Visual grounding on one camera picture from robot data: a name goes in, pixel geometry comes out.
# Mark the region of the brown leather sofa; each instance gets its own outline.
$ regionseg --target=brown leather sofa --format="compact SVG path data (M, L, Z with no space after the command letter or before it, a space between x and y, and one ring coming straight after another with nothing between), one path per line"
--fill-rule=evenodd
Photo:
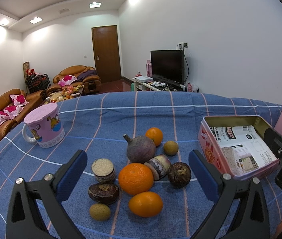
M86 72L88 70L95 70L95 69L93 67L86 67L86 66L71 66L71 67L68 67L62 70L60 74L54 77L53 79L54 85L51 85L47 89L47 95L49 96L53 92L61 91L61 86L58 84L58 82L66 75L73 75L75 77L78 77L79 74ZM73 87L76 87L78 85L84 85L85 94L98 93L101 88L101 79L96 74L96 75L91 75L91 76L86 77L83 80L83 82L73 82L71 85Z
M13 120L7 120L0 126L0 141L19 123L23 121L25 116L35 108L39 107L46 98L45 91L37 91L27 95L24 90L12 89L0 96L0 111L9 105L13 105L10 94L23 94L28 102L23 106L23 110Z

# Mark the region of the pink tin box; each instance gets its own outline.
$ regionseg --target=pink tin box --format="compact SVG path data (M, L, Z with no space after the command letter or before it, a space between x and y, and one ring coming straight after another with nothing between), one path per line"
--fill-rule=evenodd
M265 130L271 127L261 116L212 116L204 117L198 139L207 161L213 164L221 174L229 173L236 180L249 180L252 177L264 178L279 167L279 159L255 169L244 175L235 175L229 165L228 161L223 155L222 149L214 138L210 127L234 127L234 126L254 126L257 134L264 139Z

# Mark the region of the plastic wrap lid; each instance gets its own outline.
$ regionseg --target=plastic wrap lid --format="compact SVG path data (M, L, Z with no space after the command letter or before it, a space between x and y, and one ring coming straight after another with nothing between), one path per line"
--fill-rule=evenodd
M30 112L25 118L24 122L27 125L31 125L33 123L40 122L44 118L51 115L52 112L54 112L57 109L58 105L56 103L48 103L46 105L42 105L36 109L34 109L32 112Z

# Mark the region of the ceiling molding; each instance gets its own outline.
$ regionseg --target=ceiling molding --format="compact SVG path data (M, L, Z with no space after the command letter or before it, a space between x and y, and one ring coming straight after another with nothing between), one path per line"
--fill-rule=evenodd
M16 20L16 21L20 20L19 17L15 16L15 15L9 13L9 12L6 12L6 11L4 11L4 10L1 10L1 9L0 9L0 14L2 14L2 15L4 15L4 16L7 16L7 17L9 17L9 18L12 18L12 19L14 19L14 20Z
M125 0L97 0L97 2L102 2L101 7L90 8L89 4L93 3L94 1L96 0L67 0L53 5L49 5L19 19L17 22L10 25L9 29L22 33L49 21L66 17L69 15L103 10L118 10ZM69 11L65 13L60 13L60 11L66 8L68 8ZM29 21L32 20L34 17L40 17L42 18L42 21L36 24L30 23Z

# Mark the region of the cartoon cat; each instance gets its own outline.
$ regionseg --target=cartoon cat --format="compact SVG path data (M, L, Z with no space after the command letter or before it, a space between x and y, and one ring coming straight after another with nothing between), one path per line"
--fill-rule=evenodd
M41 142L42 141L42 137L40 137L37 133L37 131L35 129L31 129L31 133L34 135L35 139L38 141L38 142Z
M60 128L61 128L61 122L60 122L60 119L59 119L59 116L56 115L54 118L51 118L50 116L47 118L47 120L51 121L50 122L50 125L51 125L51 129L53 131L59 131Z

